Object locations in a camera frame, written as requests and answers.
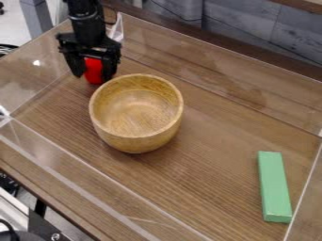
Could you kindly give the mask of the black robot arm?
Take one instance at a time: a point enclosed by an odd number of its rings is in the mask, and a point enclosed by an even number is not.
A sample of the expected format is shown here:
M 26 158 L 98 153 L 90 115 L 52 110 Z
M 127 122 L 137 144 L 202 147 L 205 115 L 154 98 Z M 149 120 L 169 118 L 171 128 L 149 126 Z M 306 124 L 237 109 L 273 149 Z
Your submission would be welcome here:
M 56 34 L 59 53 L 75 77 L 82 77 L 88 71 L 87 60 L 97 60 L 101 64 L 98 77 L 107 82 L 118 72 L 122 45 L 107 36 L 101 0 L 63 2 L 67 4 L 74 31 Z

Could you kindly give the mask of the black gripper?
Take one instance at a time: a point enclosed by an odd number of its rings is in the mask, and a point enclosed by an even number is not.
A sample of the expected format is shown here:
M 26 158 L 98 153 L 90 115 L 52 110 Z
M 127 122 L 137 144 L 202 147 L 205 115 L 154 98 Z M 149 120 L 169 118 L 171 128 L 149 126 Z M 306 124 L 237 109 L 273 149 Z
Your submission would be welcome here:
M 99 43 L 87 45 L 75 38 L 75 33 L 58 33 L 55 36 L 59 42 L 59 53 L 64 56 L 72 74 L 80 77 L 86 71 L 84 57 L 101 58 L 102 81 L 113 79 L 121 59 L 121 43 L 103 37 Z

